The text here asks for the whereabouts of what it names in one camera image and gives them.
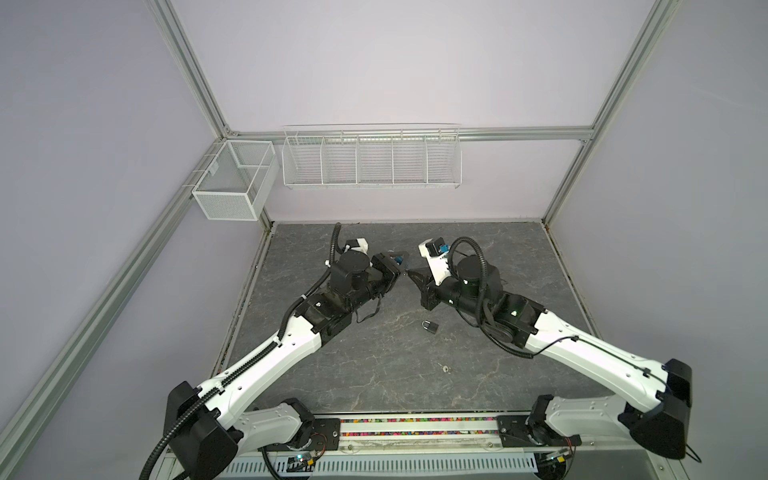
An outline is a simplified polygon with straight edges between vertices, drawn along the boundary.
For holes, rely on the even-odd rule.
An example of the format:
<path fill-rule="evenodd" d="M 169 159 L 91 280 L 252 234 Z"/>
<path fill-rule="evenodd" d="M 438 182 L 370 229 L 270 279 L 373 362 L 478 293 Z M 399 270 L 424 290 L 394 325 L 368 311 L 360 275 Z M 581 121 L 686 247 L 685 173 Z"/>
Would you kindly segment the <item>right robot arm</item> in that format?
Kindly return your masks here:
<path fill-rule="evenodd" d="M 692 369 L 683 361 L 646 359 L 560 318 L 539 302 L 505 290 L 479 243 L 428 239 L 424 268 L 411 269 L 421 304 L 453 308 L 492 344 L 523 359 L 557 361 L 608 389 L 599 397 L 537 397 L 521 428 L 534 445 L 571 445 L 583 436 L 630 439 L 658 456 L 698 460 L 688 442 Z"/>

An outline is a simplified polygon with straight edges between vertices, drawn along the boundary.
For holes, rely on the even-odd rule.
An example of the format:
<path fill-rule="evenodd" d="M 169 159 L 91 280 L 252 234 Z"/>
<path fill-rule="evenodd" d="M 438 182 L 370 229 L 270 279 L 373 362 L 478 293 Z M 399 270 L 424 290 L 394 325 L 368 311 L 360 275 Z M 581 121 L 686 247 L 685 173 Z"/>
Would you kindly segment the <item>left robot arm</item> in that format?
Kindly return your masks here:
<path fill-rule="evenodd" d="M 321 277 L 284 312 L 278 330 L 241 360 L 197 386 L 184 381 L 168 395 L 163 434 L 139 473 L 151 477 L 172 451 L 183 479 L 214 479 L 232 461 L 270 445 L 310 443 L 314 415 L 299 400 L 251 410 L 252 403 L 304 358 L 347 328 L 366 303 L 380 301 L 401 274 L 404 256 L 369 255 L 359 238 L 339 245 L 332 231 Z"/>

